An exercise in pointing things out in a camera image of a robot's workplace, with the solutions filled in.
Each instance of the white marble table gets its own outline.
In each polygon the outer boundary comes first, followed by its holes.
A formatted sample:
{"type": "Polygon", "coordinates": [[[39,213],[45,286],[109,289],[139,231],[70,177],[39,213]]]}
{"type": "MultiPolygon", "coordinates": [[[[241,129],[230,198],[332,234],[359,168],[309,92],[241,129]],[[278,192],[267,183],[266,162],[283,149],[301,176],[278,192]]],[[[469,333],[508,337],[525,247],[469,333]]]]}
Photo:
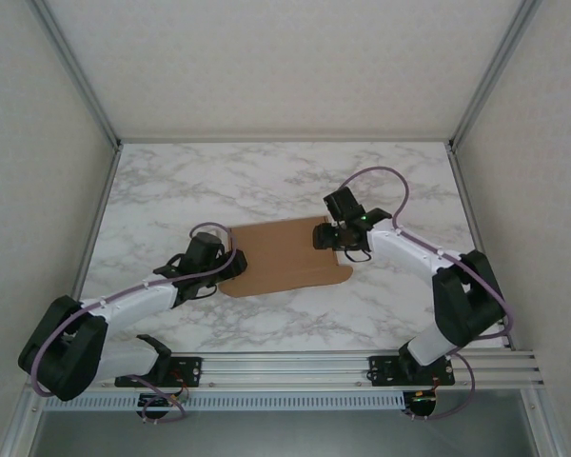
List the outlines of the white marble table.
{"type": "MultiPolygon", "coordinates": [[[[410,182],[402,224],[442,246],[472,249],[440,143],[126,145],[83,298],[139,282],[184,252],[188,231],[200,222],[242,225],[326,214],[324,196],[354,171],[376,165],[398,169],[410,182]]],[[[351,188],[366,209],[393,212],[403,196],[396,178],[376,171],[351,188]]],[[[420,279],[388,261],[354,268],[337,286],[240,299],[218,293],[186,302],[118,338],[148,333],[174,351],[387,349],[432,321],[431,291],[420,279]]]]}

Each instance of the purple cable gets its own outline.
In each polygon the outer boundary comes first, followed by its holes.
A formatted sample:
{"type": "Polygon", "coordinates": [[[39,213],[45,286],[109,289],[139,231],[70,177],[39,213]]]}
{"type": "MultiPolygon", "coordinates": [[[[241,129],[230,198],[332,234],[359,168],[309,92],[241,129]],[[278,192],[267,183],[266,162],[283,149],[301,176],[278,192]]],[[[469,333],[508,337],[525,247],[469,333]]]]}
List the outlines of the purple cable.
{"type": "Polygon", "coordinates": [[[178,422],[178,421],[181,421],[182,419],[184,419],[186,417],[186,412],[184,411],[184,407],[182,406],[182,404],[179,401],[175,400],[173,397],[171,397],[171,395],[169,395],[168,393],[164,393],[158,387],[153,386],[151,383],[149,383],[145,379],[140,378],[139,376],[137,376],[135,374],[130,374],[128,377],[137,381],[138,383],[140,383],[144,387],[148,387],[150,390],[153,390],[154,393],[156,393],[156,395],[154,397],[152,397],[151,399],[149,399],[144,404],[144,407],[142,408],[142,419],[144,419],[144,422],[147,419],[146,411],[147,411],[148,407],[150,405],[152,405],[154,402],[156,402],[159,398],[164,398],[165,400],[170,402],[172,405],[174,405],[175,407],[180,409],[180,415],[178,417],[174,417],[174,418],[154,419],[153,420],[154,424],[167,424],[169,422],[178,422]]]}
{"type": "MultiPolygon", "coordinates": [[[[142,290],[143,288],[160,286],[162,284],[171,284],[171,283],[175,283],[177,281],[183,281],[185,279],[203,278],[204,276],[210,276],[212,274],[218,273],[218,272],[222,271],[223,269],[225,269],[226,267],[228,267],[232,263],[232,261],[235,259],[235,255],[237,254],[237,240],[236,240],[235,236],[232,234],[232,232],[227,227],[223,226],[222,224],[218,224],[217,222],[204,222],[203,224],[199,224],[199,225],[193,227],[192,230],[188,233],[188,236],[190,236],[190,238],[192,238],[193,233],[197,229],[199,229],[201,227],[207,227],[207,226],[217,227],[218,229],[225,231],[228,234],[228,237],[230,238],[230,248],[232,250],[232,253],[230,254],[230,257],[228,257],[228,260],[222,266],[215,268],[215,269],[211,269],[210,271],[205,271],[203,273],[185,274],[184,276],[178,276],[177,278],[157,279],[154,281],[149,281],[146,285],[140,284],[138,286],[133,286],[132,288],[126,288],[125,290],[122,290],[120,292],[116,292],[116,293],[110,295],[109,297],[105,298],[102,303],[105,302],[105,304],[109,304],[110,302],[113,302],[116,299],[122,298],[126,295],[129,295],[130,293],[137,292],[138,290],[142,290]]],[[[93,303],[93,304],[88,305],[87,307],[84,307],[82,309],[79,309],[78,311],[73,313],[68,319],[66,319],[64,322],[62,322],[62,324],[58,328],[55,329],[55,331],[49,336],[49,338],[47,338],[47,340],[38,349],[38,352],[36,353],[36,356],[34,357],[34,361],[31,364],[31,371],[30,371],[31,388],[33,388],[34,391],[38,395],[40,395],[41,397],[52,397],[53,396],[52,393],[50,393],[46,390],[43,390],[40,387],[40,384],[38,383],[38,368],[40,367],[40,361],[44,357],[49,346],[57,338],[59,338],[61,336],[61,334],[64,332],[64,330],[72,322],[74,322],[80,316],[82,316],[82,315],[84,315],[90,311],[93,311],[94,309],[101,307],[102,303],[100,303],[100,302],[93,303]]]]}
{"type": "MultiPolygon", "coordinates": [[[[472,386],[471,386],[471,389],[469,390],[469,394],[467,395],[467,398],[465,398],[465,401],[463,403],[461,403],[457,407],[453,407],[452,409],[450,409],[447,412],[441,412],[440,414],[434,414],[431,416],[421,416],[421,417],[423,417],[424,421],[438,421],[440,419],[445,419],[449,416],[452,416],[453,414],[457,414],[459,411],[461,411],[462,409],[467,407],[470,403],[472,403],[472,399],[474,398],[474,393],[476,393],[476,377],[474,376],[474,371],[472,370],[472,367],[469,365],[469,362],[467,362],[465,357],[463,357],[461,354],[458,354],[457,352],[453,352],[453,353],[451,353],[451,355],[454,355],[455,357],[459,357],[461,359],[461,361],[467,367],[467,371],[469,371],[469,377],[470,377],[471,382],[472,382],[472,386]]],[[[407,412],[406,416],[409,416],[413,421],[415,420],[415,418],[419,417],[419,416],[413,414],[412,412],[407,412]]]]}
{"type": "MultiPolygon", "coordinates": [[[[398,216],[400,216],[400,214],[404,210],[404,207],[408,203],[408,198],[410,197],[410,186],[408,185],[406,178],[404,178],[404,176],[399,171],[397,171],[396,169],[392,169],[390,167],[381,167],[381,166],[368,167],[367,169],[361,169],[357,173],[354,173],[350,177],[348,177],[341,184],[339,189],[341,189],[344,186],[346,186],[347,184],[349,184],[353,179],[357,178],[361,174],[368,173],[369,171],[374,171],[374,170],[389,171],[390,173],[395,174],[400,179],[400,181],[402,181],[402,184],[404,185],[404,198],[402,199],[402,202],[400,203],[400,205],[396,209],[396,212],[394,212],[393,219],[391,220],[393,228],[395,230],[399,229],[401,231],[401,235],[404,238],[412,241],[413,243],[420,246],[421,248],[427,249],[429,252],[432,252],[434,254],[438,254],[439,250],[437,248],[431,246],[430,244],[426,243],[423,240],[420,240],[416,236],[413,236],[413,235],[405,232],[398,225],[398,216]]],[[[500,306],[503,308],[503,312],[505,313],[505,316],[507,317],[506,322],[505,322],[505,327],[503,328],[503,330],[498,331],[497,333],[492,333],[490,335],[481,335],[481,336],[476,337],[476,339],[477,340],[490,340],[492,338],[498,338],[500,336],[507,335],[509,333],[509,331],[512,329],[512,326],[514,325],[514,318],[512,317],[512,314],[513,314],[512,308],[505,302],[505,300],[503,300],[503,297],[501,297],[500,294],[496,290],[494,290],[492,287],[490,287],[490,285],[486,281],[484,281],[483,278],[481,278],[472,268],[468,267],[466,264],[461,262],[459,259],[456,259],[452,255],[449,255],[447,253],[442,254],[442,256],[447,261],[452,262],[457,267],[461,268],[469,276],[471,276],[476,282],[478,282],[478,284],[480,284],[482,286],[482,288],[484,290],[486,290],[486,292],[489,293],[497,301],[497,303],[500,304],[500,306]]]]}
{"type": "MultiPolygon", "coordinates": [[[[413,236],[409,233],[406,233],[398,225],[398,216],[400,216],[400,214],[404,210],[404,207],[408,203],[408,198],[410,197],[410,186],[408,185],[406,178],[404,178],[404,176],[399,171],[397,171],[396,169],[392,169],[390,167],[381,167],[381,166],[368,167],[367,169],[361,169],[360,171],[358,171],[358,172],[352,174],[350,177],[348,177],[341,184],[339,189],[341,189],[344,186],[346,186],[347,184],[349,184],[351,181],[353,181],[353,179],[357,178],[361,174],[367,173],[369,171],[374,171],[374,170],[389,171],[390,173],[395,174],[400,179],[400,181],[402,181],[402,184],[404,185],[404,198],[402,199],[402,202],[400,203],[400,205],[396,209],[396,212],[394,212],[393,219],[391,221],[393,228],[395,230],[399,229],[400,234],[403,237],[405,237],[406,239],[417,244],[421,248],[427,249],[428,251],[430,251],[434,254],[438,254],[437,248],[431,246],[430,244],[426,243],[423,240],[420,240],[416,236],[413,236]]],[[[444,257],[444,259],[448,260],[449,262],[452,262],[457,267],[461,268],[463,271],[465,271],[467,274],[469,274],[474,280],[476,280],[478,282],[478,284],[480,284],[484,288],[484,290],[486,290],[495,300],[497,300],[497,302],[503,308],[503,312],[505,312],[507,319],[506,319],[505,327],[503,328],[502,331],[498,331],[497,333],[493,333],[490,335],[479,336],[476,339],[477,340],[488,340],[488,339],[498,338],[500,336],[507,335],[507,333],[510,331],[510,329],[512,328],[512,326],[514,324],[514,319],[512,318],[512,310],[511,310],[510,306],[507,305],[507,303],[505,303],[505,300],[503,300],[503,298],[500,296],[500,294],[497,293],[497,291],[494,290],[492,287],[490,287],[490,285],[488,283],[486,283],[486,281],[484,281],[483,278],[481,278],[478,274],[476,274],[476,272],[473,269],[471,269],[466,264],[461,262],[459,259],[456,259],[452,255],[444,253],[443,257],[444,257]]],[[[461,354],[457,353],[458,350],[459,350],[459,348],[456,348],[453,351],[451,351],[448,355],[454,355],[455,357],[459,357],[462,360],[462,362],[465,364],[465,366],[467,367],[467,370],[469,371],[469,376],[470,376],[471,382],[472,382],[471,389],[469,390],[469,395],[467,395],[467,398],[465,399],[465,401],[463,403],[461,403],[459,406],[454,407],[453,409],[451,409],[447,412],[443,412],[441,414],[437,414],[434,416],[424,416],[424,419],[426,421],[435,421],[438,419],[444,419],[448,416],[451,416],[451,415],[461,411],[465,407],[467,407],[471,403],[472,399],[474,398],[474,393],[476,392],[476,378],[474,377],[474,371],[472,370],[472,367],[469,365],[467,360],[461,354]]],[[[414,414],[411,414],[409,412],[406,414],[411,416],[413,420],[415,419],[414,414]]]]}

